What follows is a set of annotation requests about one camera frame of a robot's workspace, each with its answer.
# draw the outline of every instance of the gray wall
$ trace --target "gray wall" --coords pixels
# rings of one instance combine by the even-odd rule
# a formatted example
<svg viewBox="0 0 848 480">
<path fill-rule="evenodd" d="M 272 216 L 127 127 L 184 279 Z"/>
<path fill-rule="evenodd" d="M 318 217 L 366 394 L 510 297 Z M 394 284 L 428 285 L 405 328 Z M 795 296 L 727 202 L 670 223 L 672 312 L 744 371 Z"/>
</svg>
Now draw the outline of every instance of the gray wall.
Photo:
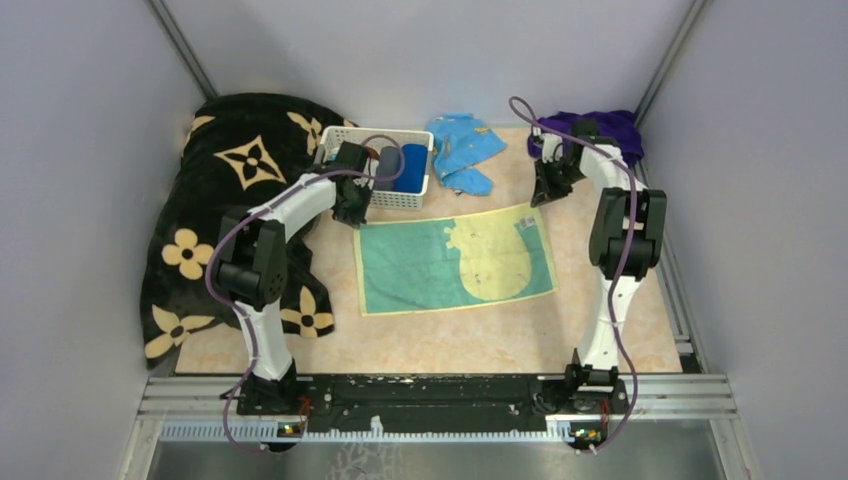
<svg viewBox="0 0 848 480">
<path fill-rule="evenodd" d="M 767 478 L 845 478 L 848 3 L 715 2 L 644 127 Z"/>
<path fill-rule="evenodd" d="M 0 477 L 117 475 L 146 243 L 200 102 L 143 2 L 0 3 Z"/>
<path fill-rule="evenodd" d="M 636 108 L 689 2 L 167 0 L 222 93 L 306 96 L 363 124 Z"/>
</svg>

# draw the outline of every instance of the marble pattern surface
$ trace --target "marble pattern surface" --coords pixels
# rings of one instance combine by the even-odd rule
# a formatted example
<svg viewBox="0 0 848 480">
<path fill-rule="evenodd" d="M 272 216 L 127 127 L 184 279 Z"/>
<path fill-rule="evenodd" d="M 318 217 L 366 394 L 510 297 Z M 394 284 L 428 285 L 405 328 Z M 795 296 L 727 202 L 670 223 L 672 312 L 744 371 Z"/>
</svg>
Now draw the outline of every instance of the marble pattern surface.
<svg viewBox="0 0 848 480">
<path fill-rule="evenodd" d="M 486 197 L 456 196 L 431 176 L 423 210 L 371 209 L 368 220 L 438 218 L 485 212 L 529 201 L 533 161 L 526 128 L 495 129 L 509 145 L 479 165 L 492 179 Z M 541 208 L 559 289 L 518 302 L 448 312 L 362 317 L 353 230 L 325 214 L 307 238 L 312 271 L 330 291 L 336 331 L 307 339 L 287 335 L 300 372 L 532 373 L 562 372 L 583 333 L 595 297 L 588 240 L 598 194 L 588 181 L 567 198 Z M 624 328 L 637 370 L 679 372 L 680 362 L 655 273 L 637 292 Z M 622 370 L 628 368 L 621 362 Z M 247 365 L 241 332 L 226 325 L 193 334 L 183 344 L 180 373 L 240 372 Z"/>
</svg>

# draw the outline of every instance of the floral blanket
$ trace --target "floral blanket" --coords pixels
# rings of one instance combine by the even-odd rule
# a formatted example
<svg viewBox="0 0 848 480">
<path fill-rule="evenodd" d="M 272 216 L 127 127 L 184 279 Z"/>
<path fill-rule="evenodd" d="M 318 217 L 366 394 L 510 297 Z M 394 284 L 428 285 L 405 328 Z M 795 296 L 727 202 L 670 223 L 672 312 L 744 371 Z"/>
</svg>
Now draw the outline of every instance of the floral blanket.
<svg viewBox="0 0 848 480">
<path fill-rule="evenodd" d="M 147 251 L 140 310 L 144 355 L 153 368 L 192 333 L 226 323 L 234 313 L 206 291 L 204 269 L 222 216 L 279 194 L 313 164 L 326 126 L 348 125 L 335 112 L 301 98 L 239 94 L 197 111 L 180 169 Z M 280 321 L 286 333 L 320 337 L 334 329 L 327 289 L 309 271 L 304 227 L 288 244 L 288 283 Z"/>
</svg>

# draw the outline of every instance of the light blue cloth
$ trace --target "light blue cloth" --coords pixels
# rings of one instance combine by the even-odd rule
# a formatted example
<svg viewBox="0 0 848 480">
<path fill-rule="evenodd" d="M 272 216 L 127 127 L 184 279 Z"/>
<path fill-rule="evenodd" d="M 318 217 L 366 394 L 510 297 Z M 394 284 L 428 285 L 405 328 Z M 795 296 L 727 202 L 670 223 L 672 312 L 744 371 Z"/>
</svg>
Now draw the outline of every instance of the light blue cloth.
<svg viewBox="0 0 848 480">
<path fill-rule="evenodd" d="M 438 154 L 433 166 L 442 185 L 471 195 L 492 191 L 492 181 L 473 166 L 506 148 L 506 143 L 482 120 L 470 113 L 452 113 L 434 118 L 425 130 L 434 137 Z"/>
<path fill-rule="evenodd" d="M 556 287 L 537 209 L 366 224 L 356 250 L 364 314 L 515 301 Z"/>
</svg>

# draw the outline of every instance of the white plastic basket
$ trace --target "white plastic basket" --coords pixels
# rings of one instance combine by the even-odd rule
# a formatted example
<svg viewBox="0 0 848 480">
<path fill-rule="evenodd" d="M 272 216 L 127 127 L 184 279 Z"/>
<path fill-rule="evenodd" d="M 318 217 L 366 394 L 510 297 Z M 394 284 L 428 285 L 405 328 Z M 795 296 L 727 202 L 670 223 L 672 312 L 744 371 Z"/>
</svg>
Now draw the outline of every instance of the white plastic basket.
<svg viewBox="0 0 848 480">
<path fill-rule="evenodd" d="M 341 147 L 342 142 L 362 143 L 366 138 L 376 134 L 386 135 L 401 146 L 415 143 L 427 147 L 427 170 L 424 174 L 424 183 L 421 185 L 421 193 L 386 192 L 375 190 L 371 196 L 371 205 L 378 208 L 391 208 L 395 210 L 421 210 L 424 206 L 424 195 L 427 194 L 427 184 L 430 181 L 428 172 L 433 163 L 433 134 L 419 130 L 386 130 L 377 128 L 349 128 L 349 127 L 327 127 L 321 135 L 321 144 L 315 153 L 315 162 L 324 163 L 327 156 L 334 149 Z M 391 142 L 383 138 L 375 138 L 368 142 L 368 146 L 378 152 L 390 146 Z"/>
</svg>

